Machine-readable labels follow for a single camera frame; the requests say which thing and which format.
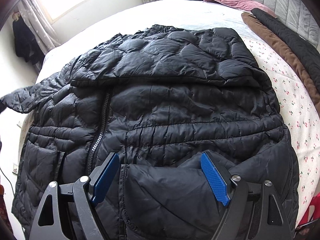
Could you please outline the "dark clothes hanging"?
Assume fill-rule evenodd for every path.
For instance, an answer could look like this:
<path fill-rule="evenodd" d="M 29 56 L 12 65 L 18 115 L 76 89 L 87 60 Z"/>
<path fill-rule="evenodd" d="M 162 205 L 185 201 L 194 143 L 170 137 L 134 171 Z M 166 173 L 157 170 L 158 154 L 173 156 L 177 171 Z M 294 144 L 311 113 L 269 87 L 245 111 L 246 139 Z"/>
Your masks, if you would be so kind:
<path fill-rule="evenodd" d="M 23 18 L 18 16 L 12 22 L 12 30 L 14 34 L 15 53 L 25 62 L 30 62 L 32 65 L 43 64 L 44 53 L 40 49 L 35 35 L 25 24 Z"/>

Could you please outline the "red plastic stool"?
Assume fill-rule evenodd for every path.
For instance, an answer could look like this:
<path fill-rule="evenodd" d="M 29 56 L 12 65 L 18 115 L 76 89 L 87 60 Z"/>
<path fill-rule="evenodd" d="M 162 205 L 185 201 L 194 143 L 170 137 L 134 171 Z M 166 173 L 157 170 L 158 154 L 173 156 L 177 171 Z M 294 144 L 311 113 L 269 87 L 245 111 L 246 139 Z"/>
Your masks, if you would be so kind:
<path fill-rule="evenodd" d="M 302 220 L 298 224 L 297 230 L 309 225 L 312 222 L 315 222 L 317 219 L 319 219 L 319 198 L 313 198 Z"/>

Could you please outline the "brown garment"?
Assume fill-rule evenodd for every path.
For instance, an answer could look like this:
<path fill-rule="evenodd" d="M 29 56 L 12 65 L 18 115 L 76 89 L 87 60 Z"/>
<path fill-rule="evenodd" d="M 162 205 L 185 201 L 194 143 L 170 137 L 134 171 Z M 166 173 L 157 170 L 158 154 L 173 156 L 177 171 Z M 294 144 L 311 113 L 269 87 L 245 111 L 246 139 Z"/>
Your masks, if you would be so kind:
<path fill-rule="evenodd" d="M 248 12 L 243 12 L 241 14 L 243 22 L 258 35 L 262 40 L 264 40 L 297 74 L 297 76 L 302 81 L 308 94 L 315 106 L 317 113 L 319 114 L 319 92 L 312 81 L 310 75 L 298 59 L 298 57 L 293 53 L 293 51 L 283 42 L 276 34 L 274 34 L 270 29 L 264 26 L 258 19 Z"/>

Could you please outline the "black fleece garment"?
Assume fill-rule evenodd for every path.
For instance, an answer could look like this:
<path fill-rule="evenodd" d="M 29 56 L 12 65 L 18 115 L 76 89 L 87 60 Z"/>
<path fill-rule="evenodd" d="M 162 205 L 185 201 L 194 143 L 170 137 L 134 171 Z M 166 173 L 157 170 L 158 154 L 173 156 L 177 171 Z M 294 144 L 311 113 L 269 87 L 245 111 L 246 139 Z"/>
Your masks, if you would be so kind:
<path fill-rule="evenodd" d="M 296 57 L 298 57 L 319 92 L 320 57 L 318 50 L 285 24 L 261 9 L 254 8 L 251 10 L 251 13 L 286 43 Z"/>

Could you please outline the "light blue bed sheet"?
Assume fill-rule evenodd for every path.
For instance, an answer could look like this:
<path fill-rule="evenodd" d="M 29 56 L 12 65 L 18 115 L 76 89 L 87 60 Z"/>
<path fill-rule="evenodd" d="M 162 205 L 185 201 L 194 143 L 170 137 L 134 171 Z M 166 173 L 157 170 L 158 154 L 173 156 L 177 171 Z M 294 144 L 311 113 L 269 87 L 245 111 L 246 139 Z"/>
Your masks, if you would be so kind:
<path fill-rule="evenodd" d="M 134 34 L 154 24 L 187 30 L 225 27 L 234 29 L 241 37 L 250 37 L 252 32 L 242 21 L 241 15 L 241 10 L 204 1 L 161 0 L 138 5 L 91 25 L 51 50 L 44 59 L 36 81 L 40 82 L 60 71 L 73 58 L 116 34 Z"/>

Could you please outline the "patterned grey curtain left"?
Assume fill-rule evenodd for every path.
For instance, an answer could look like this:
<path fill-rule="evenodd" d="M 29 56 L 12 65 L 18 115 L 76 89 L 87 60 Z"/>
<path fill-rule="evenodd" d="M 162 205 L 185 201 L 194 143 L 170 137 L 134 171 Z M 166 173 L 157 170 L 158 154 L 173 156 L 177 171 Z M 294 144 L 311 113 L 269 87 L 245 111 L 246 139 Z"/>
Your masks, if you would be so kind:
<path fill-rule="evenodd" d="M 55 30 L 37 0 L 20 0 L 17 7 L 44 55 L 61 45 Z"/>

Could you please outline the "grey padded headboard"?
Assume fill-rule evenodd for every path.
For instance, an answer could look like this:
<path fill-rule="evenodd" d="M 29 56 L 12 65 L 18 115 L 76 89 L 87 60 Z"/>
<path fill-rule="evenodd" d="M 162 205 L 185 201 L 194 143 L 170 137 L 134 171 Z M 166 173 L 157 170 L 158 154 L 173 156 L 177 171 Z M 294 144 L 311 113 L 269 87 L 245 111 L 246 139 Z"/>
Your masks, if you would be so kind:
<path fill-rule="evenodd" d="M 319 26 L 301 0 L 253 0 L 269 7 L 278 19 L 302 38 L 319 48 Z"/>

